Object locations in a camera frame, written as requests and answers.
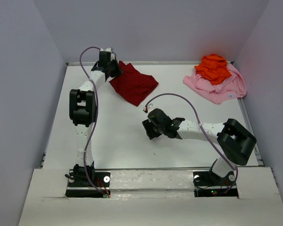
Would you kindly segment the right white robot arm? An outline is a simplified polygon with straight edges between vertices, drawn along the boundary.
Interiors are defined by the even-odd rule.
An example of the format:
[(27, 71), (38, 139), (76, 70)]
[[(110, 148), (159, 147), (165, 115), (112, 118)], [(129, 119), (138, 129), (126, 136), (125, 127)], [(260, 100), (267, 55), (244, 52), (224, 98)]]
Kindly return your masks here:
[(150, 140), (164, 135), (170, 139), (208, 141), (220, 157), (210, 170), (211, 180), (223, 179), (238, 166), (247, 165), (257, 139), (235, 119), (224, 123), (200, 123), (167, 116), (161, 109), (147, 107), (142, 122)]

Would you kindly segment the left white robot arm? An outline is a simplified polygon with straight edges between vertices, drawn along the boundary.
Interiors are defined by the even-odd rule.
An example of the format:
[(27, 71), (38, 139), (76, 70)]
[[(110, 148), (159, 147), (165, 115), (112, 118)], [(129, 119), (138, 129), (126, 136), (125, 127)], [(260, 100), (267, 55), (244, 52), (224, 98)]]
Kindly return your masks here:
[[(90, 49), (99, 51), (99, 58), (87, 72), (83, 66), (82, 58)], [(88, 182), (92, 187), (94, 184), (95, 168), (92, 156), (91, 138), (95, 131), (99, 113), (98, 89), (109, 78), (116, 78), (122, 74), (116, 53), (111, 47), (106, 49), (88, 47), (79, 57), (80, 66), (87, 77), (79, 88), (69, 92), (69, 117), (75, 126), (76, 134), (76, 162), (73, 172), (69, 175), (71, 180)]]

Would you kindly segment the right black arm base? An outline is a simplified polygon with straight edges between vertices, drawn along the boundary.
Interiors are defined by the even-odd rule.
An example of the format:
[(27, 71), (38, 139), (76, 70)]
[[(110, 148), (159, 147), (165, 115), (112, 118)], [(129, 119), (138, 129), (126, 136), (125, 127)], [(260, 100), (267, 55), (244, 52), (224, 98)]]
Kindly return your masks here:
[(235, 175), (230, 171), (224, 178), (209, 171), (194, 171), (194, 196), (200, 197), (238, 197)]

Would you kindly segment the dark red t shirt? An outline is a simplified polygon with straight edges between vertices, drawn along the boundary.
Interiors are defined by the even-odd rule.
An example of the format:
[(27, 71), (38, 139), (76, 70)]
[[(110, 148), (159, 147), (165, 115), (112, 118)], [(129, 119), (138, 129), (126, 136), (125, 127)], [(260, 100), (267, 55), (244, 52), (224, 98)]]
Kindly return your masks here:
[(128, 103), (139, 104), (158, 86), (158, 82), (151, 75), (140, 73), (129, 63), (119, 61), (123, 73), (113, 78), (109, 83), (115, 92)]

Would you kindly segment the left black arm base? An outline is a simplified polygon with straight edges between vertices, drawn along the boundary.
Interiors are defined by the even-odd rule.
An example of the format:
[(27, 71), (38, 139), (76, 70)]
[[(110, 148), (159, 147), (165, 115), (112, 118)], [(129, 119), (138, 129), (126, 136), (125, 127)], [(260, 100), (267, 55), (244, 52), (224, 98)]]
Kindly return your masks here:
[(75, 176), (73, 170), (65, 175), (67, 188), (65, 196), (68, 198), (110, 198), (111, 172), (96, 170), (93, 186), (86, 178), (85, 172), (81, 176)]

